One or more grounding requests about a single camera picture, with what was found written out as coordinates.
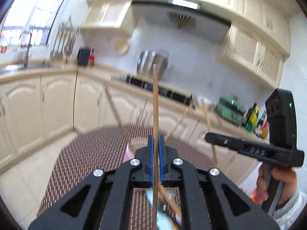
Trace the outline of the person's right hand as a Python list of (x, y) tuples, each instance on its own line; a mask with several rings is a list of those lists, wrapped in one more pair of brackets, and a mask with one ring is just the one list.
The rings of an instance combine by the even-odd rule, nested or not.
[[(267, 201), (268, 199), (267, 183), (264, 179), (263, 166), (264, 165), (261, 165), (261, 167), (259, 168), (255, 195), (255, 202), (259, 205)], [(281, 197), (278, 202), (278, 207), (281, 208), (291, 199), (291, 197), (297, 190), (297, 174), (292, 168), (273, 167), (271, 170), (271, 176), (274, 180), (282, 181), (284, 183)]]

